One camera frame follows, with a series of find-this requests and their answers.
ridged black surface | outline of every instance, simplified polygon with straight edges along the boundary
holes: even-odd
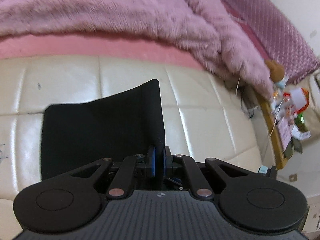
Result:
[[[17,240],[302,240],[298,231],[258,236],[229,224],[211,202],[192,198],[187,191],[134,191],[125,200],[111,201],[95,221],[61,235],[24,231]]]

fluffy pink blanket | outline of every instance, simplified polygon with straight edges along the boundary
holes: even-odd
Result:
[[[161,39],[224,79],[241,76],[266,99],[270,73],[220,0],[0,0],[0,36],[107,31]]]

metal rivet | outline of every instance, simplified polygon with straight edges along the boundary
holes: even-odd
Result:
[[[209,197],[212,195],[212,191],[207,189],[207,188],[201,188],[197,190],[197,195],[199,195],[200,197]]]
[[[120,197],[124,194],[124,190],[120,188],[113,188],[109,190],[109,195],[113,197]]]

purple quilted blanket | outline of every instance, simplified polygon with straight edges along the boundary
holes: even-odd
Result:
[[[257,35],[269,56],[286,68],[289,82],[297,83],[319,68],[311,47],[269,0],[225,0]]]

pink bed sheet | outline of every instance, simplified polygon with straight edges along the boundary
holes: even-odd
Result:
[[[44,55],[111,56],[203,69],[187,51],[124,34],[70,33],[0,39],[0,59]]]

